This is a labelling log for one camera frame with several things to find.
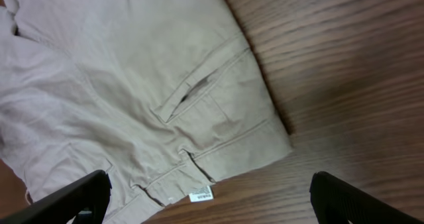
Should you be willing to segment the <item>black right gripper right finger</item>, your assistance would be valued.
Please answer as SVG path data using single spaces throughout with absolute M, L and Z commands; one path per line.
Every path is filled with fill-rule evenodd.
M 309 193 L 319 224 L 423 224 L 328 172 L 313 175 Z

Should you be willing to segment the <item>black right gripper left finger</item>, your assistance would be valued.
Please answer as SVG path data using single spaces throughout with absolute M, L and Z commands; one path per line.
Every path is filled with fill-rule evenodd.
M 102 224 L 111 189 L 108 174 L 103 170 L 96 170 L 2 219 L 1 224 Z

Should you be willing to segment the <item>beige shorts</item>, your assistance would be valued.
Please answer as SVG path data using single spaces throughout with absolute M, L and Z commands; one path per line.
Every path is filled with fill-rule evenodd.
M 142 223 L 278 161 L 288 134 L 225 0 L 4 0 L 1 159 L 33 201 L 94 170 Z

